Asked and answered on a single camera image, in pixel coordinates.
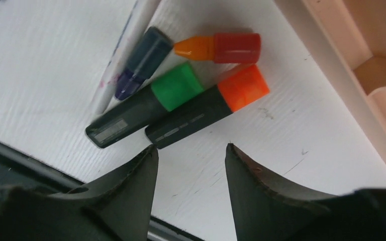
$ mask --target white table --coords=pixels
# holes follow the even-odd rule
[[[194,31],[259,32],[258,66],[272,93],[159,152],[152,214],[206,240],[235,240],[224,169],[228,142],[320,191],[386,187],[384,162],[276,5],[228,2],[163,0],[167,10],[153,24],[176,41]],[[149,145],[143,131],[104,150],[84,135],[92,119],[89,103],[133,3],[0,2],[0,141],[83,181]],[[159,73],[178,61],[172,56]],[[194,66],[207,86],[228,68]]]

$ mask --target white pen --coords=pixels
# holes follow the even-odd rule
[[[113,56],[92,98],[92,113],[102,114],[116,91],[119,76],[137,42],[143,36],[161,0],[137,0],[122,31]]]

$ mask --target highlighter cap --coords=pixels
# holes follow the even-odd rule
[[[257,33],[217,33],[214,42],[217,64],[255,64],[261,54],[261,37]]]
[[[150,27],[130,54],[125,68],[148,79],[171,50],[172,41],[156,27]]]
[[[270,93],[256,65],[251,65],[217,84],[218,90],[232,112],[236,112]]]
[[[158,77],[151,83],[151,89],[167,111],[176,109],[205,90],[188,62]]]

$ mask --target dark blue marker cap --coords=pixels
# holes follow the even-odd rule
[[[137,92],[172,50],[172,41],[156,27],[150,27],[129,56],[118,79],[115,97],[123,100]]]

